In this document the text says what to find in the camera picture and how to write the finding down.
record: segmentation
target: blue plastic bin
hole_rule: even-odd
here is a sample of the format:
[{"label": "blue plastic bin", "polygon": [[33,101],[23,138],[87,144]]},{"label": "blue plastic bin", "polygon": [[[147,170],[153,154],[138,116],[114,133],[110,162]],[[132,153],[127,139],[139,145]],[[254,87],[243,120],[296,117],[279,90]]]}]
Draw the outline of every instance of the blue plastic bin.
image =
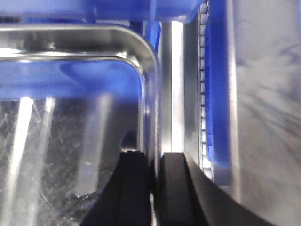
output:
[{"label": "blue plastic bin", "polygon": [[201,2],[202,0],[3,0],[0,16],[189,22]]}]

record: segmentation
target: scratched plastic surface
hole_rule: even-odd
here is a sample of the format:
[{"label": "scratched plastic surface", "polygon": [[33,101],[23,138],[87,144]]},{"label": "scratched plastic surface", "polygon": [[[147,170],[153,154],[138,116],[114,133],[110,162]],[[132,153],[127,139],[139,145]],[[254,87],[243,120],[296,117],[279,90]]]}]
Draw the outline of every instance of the scratched plastic surface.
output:
[{"label": "scratched plastic surface", "polygon": [[93,95],[0,101],[1,226],[79,225],[137,128],[138,76],[119,68],[87,72],[98,76]]}]

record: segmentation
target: gray surface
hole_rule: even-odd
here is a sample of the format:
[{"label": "gray surface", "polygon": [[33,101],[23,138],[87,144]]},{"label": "gray surface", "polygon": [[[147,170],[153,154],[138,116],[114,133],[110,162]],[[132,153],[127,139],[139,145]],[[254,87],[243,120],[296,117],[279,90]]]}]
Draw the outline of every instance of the gray surface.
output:
[{"label": "gray surface", "polygon": [[299,226],[299,1],[233,0],[228,7],[231,196],[276,225]]}]

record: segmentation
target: stainless steel tray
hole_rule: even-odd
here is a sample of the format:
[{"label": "stainless steel tray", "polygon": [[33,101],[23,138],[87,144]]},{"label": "stainless steel tray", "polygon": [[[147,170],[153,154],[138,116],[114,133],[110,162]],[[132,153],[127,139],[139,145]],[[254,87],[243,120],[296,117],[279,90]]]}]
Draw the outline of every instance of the stainless steel tray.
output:
[{"label": "stainless steel tray", "polygon": [[[95,121],[109,120],[106,122],[111,125],[111,128],[123,128],[118,123],[126,124],[116,120],[122,118],[126,120],[122,114],[129,114],[129,121],[135,121],[137,117],[137,145],[138,150],[146,154],[149,161],[158,161],[160,157],[160,139],[159,139],[159,115],[160,115],[160,71],[158,61],[152,52],[148,43],[133,31],[119,26],[102,25],[102,26],[80,26],[80,25],[27,25],[24,26],[1,26],[0,27],[0,63],[1,62],[38,62],[38,61],[121,61],[130,65],[139,75],[141,95],[138,98],[138,114],[135,114],[135,107],[129,112],[121,111],[116,117],[109,119],[101,119],[100,114],[103,111],[110,111],[108,105],[120,105],[122,103],[109,103],[106,105],[105,97],[97,97],[88,100],[87,109],[80,111],[79,116],[73,120],[66,114],[62,116],[66,120],[71,120],[70,123],[87,120],[86,128],[83,132],[86,136],[84,139],[89,139],[93,135],[89,132],[89,128],[93,128]],[[55,97],[47,97],[46,100],[32,100],[29,97],[24,97],[15,107],[11,108],[12,118],[16,124],[15,130],[11,129],[7,136],[10,136],[11,145],[5,145],[3,152],[7,152],[7,173],[3,181],[4,187],[1,194],[2,199],[2,214],[1,225],[14,225],[16,222],[22,222],[24,225],[35,225],[36,217],[39,213],[39,200],[44,199],[44,203],[50,208],[49,214],[52,215],[48,223],[50,225],[77,225],[78,219],[69,213],[67,216],[60,215],[60,210],[55,207],[49,207],[47,193],[50,190],[62,189],[64,195],[78,194],[83,195],[92,192],[93,186],[89,185],[89,181],[85,177],[80,178],[80,173],[77,180],[77,191],[75,185],[68,185],[69,191],[63,190],[60,187],[41,188],[41,180],[43,172],[50,166],[44,165],[45,155],[48,150],[48,141],[51,140],[51,123],[53,121],[53,111],[58,103],[61,105],[70,105],[73,108],[80,108],[81,101],[69,104],[66,100],[55,100]],[[1,103],[2,112],[5,110],[5,105]],[[40,121],[33,121],[35,112],[39,112],[38,118]],[[34,125],[35,136],[29,136],[29,130]],[[115,136],[111,133],[109,141],[116,146],[120,144],[120,135]],[[92,174],[98,174],[99,149],[97,149],[98,139],[94,139],[95,144],[87,144],[88,148],[82,151],[81,159],[79,160],[79,168],[84,166],[84,170],[93,171]],[[65,156],[53,155],[53,160],[57,158],[65,158]]]}]

